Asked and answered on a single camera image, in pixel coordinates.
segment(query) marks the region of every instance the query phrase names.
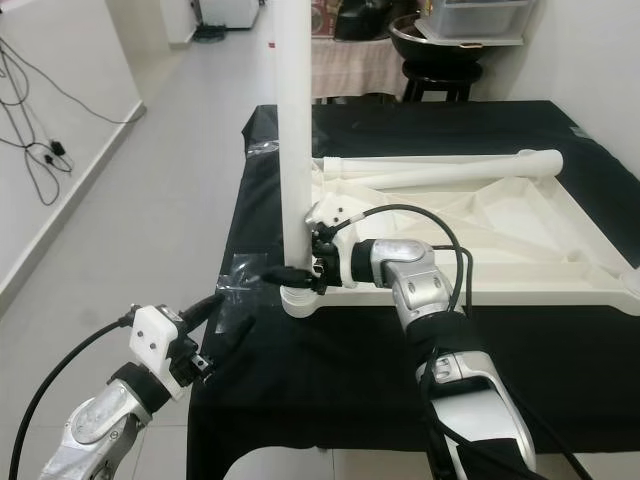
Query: white cylinder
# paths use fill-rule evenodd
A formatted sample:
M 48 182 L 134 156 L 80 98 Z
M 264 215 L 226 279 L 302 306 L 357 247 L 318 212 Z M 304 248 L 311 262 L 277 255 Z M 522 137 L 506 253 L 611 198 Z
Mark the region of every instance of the white cylinder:
M 369 158 L 340 158 L 324 157 L 323 172 L 325 180 L 336 178 L 351 179 L 364 176 L 380 175 L 385 172 L 399 172 L 403 170 L 432 169 L 445 166 L 441 163 L 419 161 L 402 161 L 402 157 Z
M 308 1 L 273 0 L 276 29 L 280 188 L 285 264 L 311 266 L 311 10 Z
M 511 158 L 452 164 L 432 169 L 416 169 L 349 180 L 374 189 L 446 185 L 479 179 L 505 177 L 541 178 L 562 171 L 562 154 L 557 150 L 520 152 Z

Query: black cable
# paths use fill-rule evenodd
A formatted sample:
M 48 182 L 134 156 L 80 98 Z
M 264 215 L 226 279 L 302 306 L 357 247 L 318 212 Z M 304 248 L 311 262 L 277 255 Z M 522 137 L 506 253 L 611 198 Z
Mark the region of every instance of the black cable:
M 512 385 L 510 385 L 507 381 L 505 381 L 503 377 L 501 378 L 502 378 L 502 383 L 507 388 L 507 390 L 509 391 L 511 396 L 514 398 L 516 403 L 518 403 L 520 408 L 522 408 L 522 410 L 524 410 L 526 413 L 529 414 L 530 417 L 533 418 L 533 420 L 542 428 L 542 430 L 544 430 L 547 436 L 556 444 L 556 446 L 560 449 L 560 452 L 567 459 L 567 462 L 569 462 L 569 465 L 571 465 L 571 467 L 576 472 L 578 477 L 580 477 L 581 480 L 593 480 L 593 477 L 591 476 L 591 474 L 584 468 L 582 463 L 580 463 L 580 460 L 576 458 L 576 456 L 573 454 L 573 452 L 571 451 L 569 446 L 565 443 L 565 441 L 562 438 L 560 438 L 560 436 L 553 430 L 553 427 L 551 427 L 551 425 L 549 425 L 549 423 L 547 423 L 547 421 L 544 418 L 542 418 L 531 407 L 531 405 L 529 405 L 524 400 L 522 395 L 520 395 L 520 393 L 517 390 L 515 390 Z
M 25 142 L 24 138 L 22 137 L 22 134 L 20 133 L 20 129 L 18 128 L 18 125 L 17 125 L 15 119 L 13 118 L 13 114 L 11 113 L 11 110 L 9 109 L 9 107 L 2 100 L 0 100 L 0 105 L 2 106 L 4 111 L 6 112 L 7 118 L 9 119 L 9 122 L 11 123 L 11 126 L 13 127 L 13 129 L 14 129 L 14 131 L 16 133 L 16 136 L 18 137 L 18 140 L 21 143 L 21 145 L 15 144 L 14 146 L 22 148 L 22 150 L 23 150 L 23 158 L 24 158 L 25 166 L 27 168 L 27 173 L 29 174 L 29 177 L 31 178 L 31 182 L 33 183 L 33 186 L 36 189 L 36 194 L 38 195 L 38 198 L 40 199 L 40 202 L 46 207 L 48 207 L 50 205 L 53 205 L 56 202 L 56 200 L 58 200 L 58 198 L 60 197 L 60 182 L 58 181 L 58 179 L 56 178 L 54 173 L 49 169 L 48 165 L 46 165 L 45 163 L 40 162 L 29 151 L 29 148 L 31 148 L 31 146 L 34 145 L 34 143 L 35 143 L 35 132 L 33 131 L 33 127 L 31 127 L 31 130 L 30 130 L 30 133 L 32 135 L 32 139 L 33 140 L 27 144 Z M 51 177 L 51 179 L 53 180 L 53 183 L 55 185 L 55 193 L 54 193 L 52 199 L 45 200 L 44 195 L 42 193 L 42 189 L 40 188 L 40 184 L 38 183 L 38 180 L 36 179 L 36 176 L 35 176 L 32 168 L 31 168 L 31 165 L 30 165 L 31 161 L 33 161 L 34 163 L 38 164 L 47 173 L 47 175 L 49 175 Z
M 425 373 L 423 374 L 422 378 L 421 378 L 421 386 L 422 386 L 422 391 L 421 394 L 424 398 L 424 400 L 426 402 L 430 402 L 429 399 L 429 391 L 431 389 L 431 386 L 433 385 L 433 375 L 431 374 L 431 372 L 433 371 L 433 367 L 438 359 L 438 352 L 439 349 L 436 346 L 431 355 L 429 356 L 429 359 L 427 360 L 427 365 L 425 368 Z M 494 465 L 508 471 L 508 472 L 512 472 L 516 475 L 519 475 L 522 478 L 526 478 L 527 480 L 548 480 L 545 477 L 543 477 L 542 475 L 539 475 L 535 472 L 532 472 L 531 470 L 528 469 L 522 469 L 519 468 L 515 465 L 512 465 L 508 462 L 506 462 L 504 459 L 502 459 L 500 456 L 494 454 L 493 452 L 486 450 L 485 448 L 481 447 L 480 445 L 473 443 L 469 440 L 467 440 L 466 438 L 464 438 L 462 435 L 460 435 L 459 433 L 455 432 L 454 430 L 452 430 L 450 427 L 448 427 L 447 425 L 445 425 L 444 423 L 442 423 L 442 421 L 438 418 L 437 413 L 435 412 L 435 409 L 433 408 L 433 405 L 429 404 L 427 405 L 427 416 L 425 418 L 425 421 L 430 422 L 430 425 L 432 428 L 435 428 L 437 430 L 440 431 L 440 433 L 442 433 L 443 435 L 449 437 L 451 440 L 453 440 L 454 442 L 456 442 L 458 445 L 462 445 L 463 447 L 466 447 L 467 449 L 473 451 L 476 455 L 484 458 L 485 460 L 493 463 Z
M 9 119 L 9 123 L 11 124 L 11 126 L 13 127 L 13 130 L 18 138 L 18 141 L 20 143 L 14 143 L 11 142 L 9 140 L 0 138 L 0 141 L 2 143 L 5 143 L 7 145 L 16 147 L 16 148 L 21 148 L 23 150 L 23 159 L 25 162 L 25 167 L 27 169 L 27 173 L 29 174 L 29 177 L 31 178 L 31 181 L 33 183 L 33 186 L 36 190 L 36 194 L 38 195 L 38 198 L 40 200 L 40 202 L 45 205 L 45 206 L 50 206 L 53 205 L 56 200 L 58 200 L 58 198 L 60 197 L 60 182 L 59 180 L 56 178 L 55 174 L 51 171 L 51 169 L 60 171 L 60 172 L 64 172 L 64 173 L 71 173 L 71 171 L 73 170 L 73 167 L 64 159 L 60 159 L 65 165 L 66 168 L 60 167 L 58 165 L 56 165 L 55 163 L 53 163 L 53 160 L 50 162 L 50 166 L 51 168 L 49 168 L 49 165 L 46 163 L 41 162 L 40 160 L 38 160 L 29 150 L 31 147 L 38 145 L 41 146 L 43 148 L 45 148 L 46 150 L 48 150 L 49 152 L 53 153 L 53 150 L 51 149 L 51 147 L 49 147 L 48 145 L 38 142 L 36 139 L 36 133 L 35 133 L 35 129 L 33 128 L 33 124 L 31 122 L 31 119 L 29 118 L 29 114 L 25 108 L 25 102 L 27 100 L 27 97 L 29 95 L 29 91 L 30 91 L 30 87 L 29 87 L 29 80 L 28 80 L 28 76 L 26 75 L 26 73 L 24 72 L 24 70 L 22 69 L 22 67 L 20 67 L 20 65 L 18 65 L 17 62 L 15 62 L 15 60 L 13 60 L 10 56 L 8 56 L 4 50 L 4 48 L 2 48 L 2 45 L 0 44 L 0 58 L 2 59 L 2 64 L 4 66 L 4 70 L 2 71 L 4 76 L 6 78 L 9 79 L 9 81 L 11 82 L 11 86 L 13 88 L 13 91 L 16 95 L 16 98 L 18 99 L 17 103 L 10 103 L 10 102 L 5 102 L 3 99 L 0 99 L 0 105 L 2 105 L 2 108 L 4 109 L 7 118 Z M 25 78 L 25 84 L 26 84 L 26 89 L 25 89 L 25 93 L 23 93 L 22 95 L 20 94 L 20 90 L 18 88 L 18 84 L 15 80 L 15 78 L 13 77 L 13 74 L 11 73 L 11 70 L 9 68 L 9 65 L 7 64 L 7 59 L 9 59 L 17 68 L 18 70 L 22 73 L 22 75 Z M 29 128 L 29 141 L 26 141 L 24 139 L 24 137 L 22 136 L 22 133 L 20 132 L 20 128 L 18 127 L 18 124 L 14 118 L 13 112 L 11 111 L 11 109 L 9 107 L 19 107 L 22 115 L 25 118 L 25 122 Z M 38 182 L 38 180 L 36 179 L 35 173 L 31 167 L 31 162 L 34 162 L 35 164 L 37 164 L 38 166 L 40 166 L 40 168 L 42 170 L 44 170 L 44 172 L 51 177 L 51 179 L 53 180 L 53 183 L 55 185 L 55 193 L 53 195 L 53 197 L 50 200 L 46 200 L 44 198 L 42 189 L 40 187 L 40 184 Z
M 453 250 L 453 245 L 433 245 L 434 250 Z M 467 307 L 467 318 L 473 318 L 473 255 L 465 247 L 460 247 L 462 253 L 467 257 L 467 281 L 465 292 L 465 303 Z
M 477 443 L 470 442 L 469 440 L 464 438 L 462 435 L 454 432 L 451 428 L 449 428 L 444 423 L 442 423 L 442 421 L 439 418 L 436 417 L 433 420 L 435 422 L 436 428 L 438 428 L 438 430 L 440 430 L 444 435 L 449 437 L 458 445 L 462 445 L 463 447 L 473 451 L 473 453 L 475 453 L 479 457 L 482 457 L 486 461 L 491 462 L 494 465 L 503 468 L 504 470 L 515 473 L 516 475 L 519 475 L 522 478 L 526 478 L 527 480 L 548 480 L 546 477 L 543 477 L 542 475 L 532 472 L 529 469 L 519 468 L 516 465 L 512 465 L 507 461 L 505 461 L 504 459 L 502 459 L 499 455 L 496 455 L 495 453 L 491 452 L 490 450 L 487 450 L 486 448 L 481 447 Z
M 15 55 L 27 67 L 29 67 L 32 70 L 35 70 L 37 73 L 39 73 L 45 80 L 47 80 L 62 95 L 67 97 L 69 100 L 71 100 L 71 101 L 77 103 L 78 105 L 80 105 L 82 108 L 84 108 L 91 115 L 93 115 L 95 117 L 98 117 L 98 118 L 104 120 L 105 122 L 108 122 L 108 123 L 111 123 L 111 124 L 114 124 L 114 125 L 127 125 L 127 124 L 130 124 L 130 123 L 136 123 L 138 120 L 140 120 L 145 115 L 144 112 L 143 112 L 142 114 L 138 115 L 136 118 L 132 118 L 131 120 L 125 120 L 125 121 L 112 120 L 109 117 L 105 117 L 104 115 L 102 115 L 102 114 L 96 112 L 95 110 L 92 110 L 91 108 L 89 108 L 85 103 L 83 103 L 78 98 L 74 97 L 70 93 L 67 93 L 65 90 L 63 90 L 49 75 L 47 75 L 45 72 L 43 72 L 40 68 L 36 67 L 32 63 L 29 63 L 27 60 L 25 60 L 24 57 L 22 57 L 18 52 L 16 52 L 14 50 L 14 48 L 11 45 L 9 45 L 7 43 L 7 41 L 2 37 L 0 37 L 0 44 L 4 45 L 13 55 Z
M 128 327 L 130 326 L 130 318 L 128 316 L 121 317 L 115 322 L 107 325 L 104 328 L 101 328 L 93 335 L 89 336 L 86 340 L 80 343 L 76 348 L 71 350 L 58 365 L 47 375 L 47 378 L 44 379 L 38 390 L 33 395 L 33 398 L 29 402 L 29 406 L 27 407 L 24 416 L 22 417 L 22 421 L 20 422 L 20 427 L 18 428 L 18 433 L 16 434 L 16 440 L 13 444 L 13 453 L 11 454 L 11 466 L 9 467 L 9 480 L 18 480 L 18 468 L 20 467 L 20 455 L 22 454 L 22 447 L 24 446 L 24 439 L 27 435 L 27 430 L 29 428 L 29 423 L 33 418 L 33 414 L 44 397 L 47 389 L 51 386 L 56 377 L 64 370 L 64 368 L 69 365 L 69 363 L 80 354 L 85 348 L 91 345 L 93 342 L 98 340 L 100 337 L 106 335 L 112 330 L 115 330 L 118 327 Z
M 463 277 L 463 270 L 464 270 L 464 265 L 462 262 L 462 250 L 461 250 L 462 247 L 460 247 L 460 242 L 458 242 L 458 239 L 456 238 L 455 233 L 453 233 L 453 230 L 451 230 L 449 225 L 447 225 L 444 222 L 444 220 L 442 220 L 436 214 L 431 213 L 430 211 L 425 210 L 424 208 L 415 207 L 413 205 L 404 205 L 400 203 L 394 203 L 390 205 L 383 205 L 381 207 L 371 208 L 365 212 L 362 212 L 359 215 L 356 215 L 355 217 L 345 220 L 344 222 L 336 225 L 335 227 L 329 227 L 329 228 L 335 234 L 338 231 L 342 230 L 343 228 L 348 227 L 349 225 L 352 225 L 356 222 L 359 222 L 360 220 L 363 220 L 366 217 L 370 217 L 371 215 L 375 215 L 376 213 L 389 212 L 393 210 L 405 210 L 408 212 L 419 213 L 420 215 L 423 215 L 429 218 L 430 220 L 432 220 L 433 222 L 435 222 L 440 228 L 442 228 L 442 230 L 444 230 L 444 232 L 447 234 L 447 237 L 449 237 L 449 240 L 451 241 L 451 245 L 453 247 L 453 251 L 456 253 L 456 282 L 453 287 L 453 292 L 451 293 L 451 299 L 449 300 L 449 308 L 447 309 L 448 311 L 453 312 L 456 308 L 456 305 L 458 304 L 458 299 L 460 298 L 460 291 L 462 290 L 462 277 Z
M 53 180 L 55 185 L 55 193 L 51 200 L 44 199 L 44 195 L 42 194 L 42 190 L 40 189 L 40 184 L 38 183 L 38 180 L 36 180 L 33 170 L 31 169 L 31 165 L 29 164 L 29 160 L 32 160 L 36 164 L 40 165 L 40 167 L 42 167 L 42 169 L 45 172 L 47 172 L 47 174 Z M 38 198 L 40 199 L 40 202 L 42 202 L 42 204 L 45 207 L 49 207 L 53 205 L 56 202 L 56 200 L 58 200 L 58 198 L 60 197 L 60 182 L 58 181 L 54 173 L 51 170 L 49 170 L 49 166 L 46 163 L 42 163 L 36 157 L 34 157 L 33 154 L 29 152 L 28 148 L 24 149 L 24 163 L 25 163 L 25 166 L 27 167 L 27 172 L 29 172 L 29 176 L 31 177 L 31 181 L 33 183 L 34 188 L 36 189 L 36 193 L 38 194 Z
M 20 97 L 20 95 L 17 95 L 17 99 L 18 101 L 16 103 L 6 103 L 5 105 L 9 106 L 9 107 L 17 107 L 18 105 L 21 105 L 25 102 L 25 100 L 27 99 L 27 97 L 29 96 L 29 93 L 31 91 L 31 82 L 29 82 L 29 77 L 27 76 L 27 73 L 24 71 L 24 69 L 20 66 L 20 64 L 18 64 L 18 62 L 16 62 L 13 58 L 11 58 L 9 55 L 7 55 L 7 53 L 4 51 L 4 49 L 2 48 L 2 46 L 0 45 L 0 56 L 2 57 L 2 64 L 4 66 L 4 70 L 2 71 L 3 75 L 0 75 L 0 77 L 2 78 L 11 78 L 11 72 L 9 71 L 9 65 L 7 64 L 7 59 L 9 59 L 9 61 L 18 69 L 18 71 L 22 74 L 22 78 L 24 78 L 24 93 L 22 94 L 22 98 Z

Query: white vertical pole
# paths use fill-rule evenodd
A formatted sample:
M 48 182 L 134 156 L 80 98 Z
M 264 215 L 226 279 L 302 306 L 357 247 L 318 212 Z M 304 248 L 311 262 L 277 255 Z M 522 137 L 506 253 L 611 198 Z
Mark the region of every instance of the white vertical pole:
M 273 0 L 285 265 L 311 266 L 311 6 Z

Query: table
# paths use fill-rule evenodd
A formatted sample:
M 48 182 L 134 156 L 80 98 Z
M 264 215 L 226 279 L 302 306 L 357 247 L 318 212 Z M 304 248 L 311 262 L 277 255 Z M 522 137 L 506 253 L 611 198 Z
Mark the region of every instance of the table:
M 560 182 L 630 263 L 640 264 L 637 208 L 629 208 L 640 205 L 640 183 L 576 135 L 574 122 L 550 102 L 320 105 L 313 118 L 314 156 L 557 148 L 565 159 Z M 234 261 L 279 264 L 283 256 L 275 107 L 256 109 L 244 136 L 248 155 L 221 286 L 238 283 Z M 253 282 L 246 270 L 239 280 Z M 188 478 L 221 479 L 237 458 L 266 446 L 420 451 L 422 405 L 394 310 L 336 307 L 296 320 L 276 289 L 257 286 L 226 290 L 228 302 L 207 326 L 205 353 L 216 328 L 248 312 L 257 319 L 215 378 L 194 385 Z M 637 318 L 606 306 L 474 312 L 501 374 L 574 451 L 640 450 Z M 538 451 L 555 451 L 525 420 Z
M 368 42 L 314 38 L 311 49 L 313 98 L 359 97 L 366 93 L 402 97 L 407 79 L 402 74 L 402 58 L 390 38 Z

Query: gray tile floor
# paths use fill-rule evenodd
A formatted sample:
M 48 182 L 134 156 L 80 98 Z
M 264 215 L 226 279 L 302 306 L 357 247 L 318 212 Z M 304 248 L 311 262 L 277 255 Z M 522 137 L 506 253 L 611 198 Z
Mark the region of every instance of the gray tile floor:
M 0 385 L 8 386 L 0 389 L 0 478 L 26 402 L 66 352 L 132 302 L 181 308 L 213 290 L 244 165 L 240 131 L 256 105 L 275 103 L 271 16 L 263 9 L 253 31 L 184 54 L 0 321 Z M 69 413 L 131 359 L 127 338 L 110 334 L 55 382 L 33 419 L 20 478 L 37 478 Z M 187 408 L 184 399 L 159 412 L 119 480 L 185 477 Z M 637 457 L 623 460 L 636 471 Z M 542 463 L 554 478 L 573 478 L 556 457 Z M 268 448 L 227 476 L 253 478 L 430 477 L 419 453 Z

